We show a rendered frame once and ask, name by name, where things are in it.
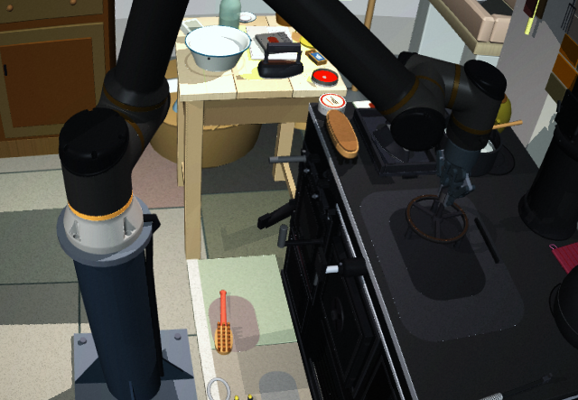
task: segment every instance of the green jar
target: green jar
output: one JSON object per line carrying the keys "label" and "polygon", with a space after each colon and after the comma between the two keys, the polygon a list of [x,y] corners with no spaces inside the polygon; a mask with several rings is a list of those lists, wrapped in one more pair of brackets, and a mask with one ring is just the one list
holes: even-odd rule
{"label": "green jar", "polygon": [[241,16],[240,0],[222,0],[219,6],[219,25],[238,28]]}

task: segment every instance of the flat iron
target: flat iron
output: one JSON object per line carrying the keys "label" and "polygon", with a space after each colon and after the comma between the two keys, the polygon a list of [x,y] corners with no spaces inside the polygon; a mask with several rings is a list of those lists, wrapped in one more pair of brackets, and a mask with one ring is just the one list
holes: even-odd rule
{"label": "flat iron", "polygon": [[[297,52],[296,61],[269,61],[269,54],[279,54],[282,52]],[[268,43],[265,50],[265,59],[257,66],[261,78],[289,78],[303,73],[303,63],[301,63],[300,43]]]}

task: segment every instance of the wooden spatula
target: wooden spatula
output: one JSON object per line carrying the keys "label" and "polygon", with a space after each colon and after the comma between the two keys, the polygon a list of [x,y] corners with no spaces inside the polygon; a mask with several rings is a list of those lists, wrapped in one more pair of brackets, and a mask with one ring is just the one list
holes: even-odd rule
{"label": "wooden spatula", "polygon": [[220,291],[220,321],[215,331],[215,349],[221,355],[227,355],[233,349],[231,324],[227,323],[227,292]]}

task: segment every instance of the wooden cabinet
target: wooden cabinet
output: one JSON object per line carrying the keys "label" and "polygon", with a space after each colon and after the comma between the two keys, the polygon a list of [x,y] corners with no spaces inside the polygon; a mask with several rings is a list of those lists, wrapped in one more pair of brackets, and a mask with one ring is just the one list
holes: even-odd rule
{"label": "wooden cabinet", "polygon": [[0,158],[58,153],[116,65],[114,0],[0,0]]}

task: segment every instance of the blue rim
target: blue rim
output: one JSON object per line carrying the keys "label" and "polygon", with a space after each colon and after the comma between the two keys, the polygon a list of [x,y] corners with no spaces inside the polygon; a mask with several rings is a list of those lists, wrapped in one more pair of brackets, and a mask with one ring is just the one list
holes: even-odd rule
{"label": "blue rim", "polygon": [[[195,32],[198,32],[198,31],[202,30],[203,28],[211,28],[211,27],[232,28],[233,30],[236,30],[236,31],[238,31],[238,32],[240,32],[240,33],[243,33],[243,34],[245,34],[246,37],[249,39],[249,45],[247,45],[247,47],[246,47],[243,51],[235,52],[234,54],[229,54],[229,55],[209,55],[209,54],[202,54],[202,53],[200,53],[200,52],[198,52],[198,51],[194,51],[194,50],[189,46],[189,44],[187,43],[187,37],[189,37],[191,34],[193,34],[193,33],[195,33]],[[251,42],[252,42],[252,41],[251,41],[251,37],[250,37],[247,33],[242,32],[242,31],[240,31],[240,30],[237,29],[237,28],[229,27],[229,26],[227,26],[227,25],[207,25],[206,27],[200,27],[200,28],[197,28],[197,29],[193,30],[193,31],[190,32],[189,34],[187,34],[187,35],[185,36],[185,38],[184,38],[184,44],[187,46],[187,48],[189,48],[189,50],[190,50],[191,52],[194,52],[195,54],[202,55],[203,57],[211,57],[212,59],[224,59],[224,58],[227,58],[227,57],[232,57],[232,56],[234,56],[234,55],[242,54],[243,52],[245,52],[246,50],[249,49],[249,46],[251,46]]]}

